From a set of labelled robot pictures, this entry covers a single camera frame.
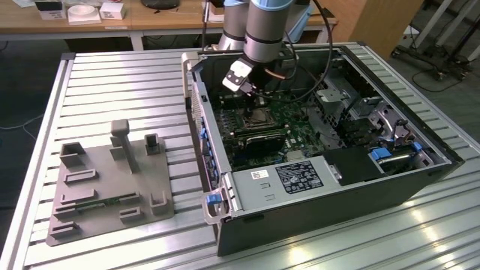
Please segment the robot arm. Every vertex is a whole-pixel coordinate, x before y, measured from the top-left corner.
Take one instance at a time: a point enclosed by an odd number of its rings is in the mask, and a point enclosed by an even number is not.
[[[223,80],[228,89],[241,89],[245,93],[255,89],[257,85],[248,81],[248,75],[253,68],[268,66],[277,59],[287,25],[291,35],[299,38],[309,14],[311,7],[305,1],[300,6],[295,0],[251,0],[249,4],[237,0],[225,1],[224,35],[219,49],[244,50]]]

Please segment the wooden desk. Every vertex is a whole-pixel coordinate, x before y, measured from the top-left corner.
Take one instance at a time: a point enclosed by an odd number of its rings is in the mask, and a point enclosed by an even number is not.
[[[143,50],[141,37],[201,33],[201,1],[181,0],[177,9],[155,13],[140,0],[123,0],[124,20],[103,20],[100,24],[68,25],[67,20],[41,20],[36,7],[20,8],[12,0],[0,0],[0,41],[129,37],[133,50]],[[328,19],[335,25],[337,20]],[[313,15],[305,30],[323,30],[320,15]],[[223,23],[208,23],[207,33],[221,33]],[[317,42],[325,42],[325,31]]]
[[[131,0],[123,3],[129,7]],[[131,29],[131,18],[103,20],[100,24],[68,25],[68,20],[43,20],[37,8],[20,8],[12,0],[0,0],[0,33],[61,33],[111,31],[109,28]]]
[[[201,29],[201,0],[181,0],[177,9],[165,10],[155,13],[155,10],[147,8],[140,0],[132,0],[132,29]],[[335,25],[336,18],[328,19],[328,22]],[[313,15],[307,23],[309,26],[324,26],[320,15]],[[223,28],[223,22],[208,23],[208,28]]]

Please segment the gray carpet floor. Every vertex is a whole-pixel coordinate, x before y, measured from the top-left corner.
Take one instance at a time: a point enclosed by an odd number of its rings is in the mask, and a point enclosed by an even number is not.
[[[419,11],[413,24],[420,29],[425,26],[435,7]],[[444,14],[431,36],[437,35],[443,25],[451,20]],[[459,26],[451,40],[457,41],[468,29],[467,24]],[[145,40],[148,49],[185,48],[195,41],[192,36],[163,37]],[[480,33],[469,40],[461,54],[468,55],[480,44]],[[51,87],[55,80],[60,55],[69,52],[63,40],[9,42],[8,48],[0,52],[0,126],[8,127],[23,123],[40,115],[45,109]],[[388,60],[397,72],[411,80],[415,73],[429,69],[429,66],[407,55]],[[435,105],[453,119],[467,133],[480,141],[480,64],[472,63],[473,74],[456,86],[441,93],[421,91]],[[421,74],[417,82],[423,87],[439,90],[457,81],[452,78],[437,82],[429,74]],[[40,128],[39,119],[28,125],[28,131],[36,136]],[[21,130],[0,131],[0,250],[7,236],[13,208],[19,198],[23,179],[33,151],[35,140]]]

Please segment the white box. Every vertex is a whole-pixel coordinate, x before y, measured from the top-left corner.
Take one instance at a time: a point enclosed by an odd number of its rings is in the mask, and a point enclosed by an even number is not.
[[[100,24],[99,10],[88,5],[79,4],[68,9],[68,24]]]
[[[413,40],[417,38],[419,33],[420,32],[417,29],[415,29],[412,26],[408,26],[400,38],[399,45],[404,46],[405,48],[409,48],[413,43]]]
[[[35,2],[43,20],[67,19],[65,5],[61,2]]]
[[[121,3],[104,3],[100,8],[100,16],[103,19],[123,20],[125,11]]]

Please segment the circuit board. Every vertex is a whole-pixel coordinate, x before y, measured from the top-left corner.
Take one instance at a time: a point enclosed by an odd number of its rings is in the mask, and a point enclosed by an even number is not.
[[[271,102],[256,108],[249,118],[243,115],[243,108],[219,109],[215,112],[227,157],[232,170],[245,170],[312,157],[324,151],[320,134],[315,132],[303,103]],[[281,149],[263,151],[261,155],[240,154],[251,140],[272,136],[281,138]]]

